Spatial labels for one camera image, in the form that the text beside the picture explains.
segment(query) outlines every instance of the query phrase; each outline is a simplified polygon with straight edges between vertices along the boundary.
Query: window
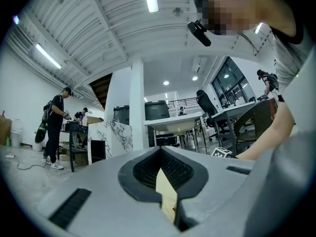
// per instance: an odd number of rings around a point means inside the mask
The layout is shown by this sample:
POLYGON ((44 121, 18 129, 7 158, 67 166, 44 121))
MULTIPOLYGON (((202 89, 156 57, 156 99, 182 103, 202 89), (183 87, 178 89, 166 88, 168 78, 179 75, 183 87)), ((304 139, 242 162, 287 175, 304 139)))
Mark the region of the window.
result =
POLYGON ((244 104, 255 97, 247 79, 231 58, 227 58, 212 85, 222 107, 234 104, 237 99, 240 104, 244 104))

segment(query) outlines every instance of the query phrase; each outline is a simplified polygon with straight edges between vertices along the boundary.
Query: man wearing black cap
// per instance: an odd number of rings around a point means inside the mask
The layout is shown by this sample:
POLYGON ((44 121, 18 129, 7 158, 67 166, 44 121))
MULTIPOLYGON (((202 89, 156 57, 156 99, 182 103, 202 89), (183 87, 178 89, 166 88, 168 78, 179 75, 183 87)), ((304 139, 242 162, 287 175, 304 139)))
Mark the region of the man wearing black cap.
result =
POLYGON ((42 161, 46 162, 55 169, 64 168, 56 162, 56 151, 59 146, 59 134, 63 124, 63 118, 69 119, 68 113, 64 113, 64 99, 71 95, 71 89, 69 87, 65 87, 63 92, 60 95, 56 95, 51 103, 51 111, 47 122, 48 141, 46 143, 42 161))

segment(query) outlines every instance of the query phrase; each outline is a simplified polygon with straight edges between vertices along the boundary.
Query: white table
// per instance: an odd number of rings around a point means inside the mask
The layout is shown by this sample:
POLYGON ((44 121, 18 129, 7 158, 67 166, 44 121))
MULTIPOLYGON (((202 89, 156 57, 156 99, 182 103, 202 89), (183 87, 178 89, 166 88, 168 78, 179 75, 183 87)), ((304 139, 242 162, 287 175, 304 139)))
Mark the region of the white table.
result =
POLYGON ((237 148, 236 148, 234 129, 233 129, 233 126, 231 124, 231 119, 237 118, 239 115, 248 111, 255 104, 256 104, 255 102, 249 102, 249 103, 246 103, 243 105, 237 105, 234 107, 226 108, 226 109, 223 109, 219 113, 212 116, 212 119, 215 123, 216 131, 217 131, 219 146, 222 147, 222 137, 229 137, 232 141, 232 144, 233 144, 233 149, 232 149, 233 156, 235 156, 237 154, 237 148), (217 122, 220 120, 223 120, 223 119, 227 120, 230 133, 225 133, 225 134, 219 133, 219 127, 218 127, 217 122))
MULTIPOLYGON (((146 120, 144 121, 144 125, 150 126, 154 129, 154 138, 155 138, 155 146, 157 145, 156 142, 156 131, 163 132, 168 131, 169 133, 173 133, 175 135, 184 135, 186 131, 193 129, 196 125, 196 120, 199 119, 201 124, 203 125, 202 119, 202 112, 197 112, 193 114, 183 115, 183 116, 175 116, 172 118, 163 118, 163 119, 156 119, 156 120, 146 120)), ((204 129, 202 129, 204 143, 205 135, 204 129)), ((193 132, 193 140, 196 147, 196 152, 198 152, 198 142, 193 132)))

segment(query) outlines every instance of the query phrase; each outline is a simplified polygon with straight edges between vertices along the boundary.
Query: railing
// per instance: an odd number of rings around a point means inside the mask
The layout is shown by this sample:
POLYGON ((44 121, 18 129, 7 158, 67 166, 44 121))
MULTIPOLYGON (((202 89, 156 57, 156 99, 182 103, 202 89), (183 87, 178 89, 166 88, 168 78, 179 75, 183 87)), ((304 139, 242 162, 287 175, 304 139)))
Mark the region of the railing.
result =
POLYGON ((195 97, 168 102, 168 107, 170 109, 172 108, 180 109, 180 107, 193 107, 193 106, 198 106, 198 102, 195 97))

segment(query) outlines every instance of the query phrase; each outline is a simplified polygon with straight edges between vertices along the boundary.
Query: black pants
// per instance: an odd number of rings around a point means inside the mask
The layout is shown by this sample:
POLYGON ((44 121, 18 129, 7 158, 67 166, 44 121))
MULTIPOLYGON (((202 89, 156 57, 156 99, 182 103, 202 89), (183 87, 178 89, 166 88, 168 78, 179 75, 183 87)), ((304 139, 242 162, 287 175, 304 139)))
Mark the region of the black pants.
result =
POLYGON ((60 128, 49 127, 47 128, 48 141, 46 143, 44 157, 50 156, 51 163, 56 162, 56 152, 59 146, 60 128))

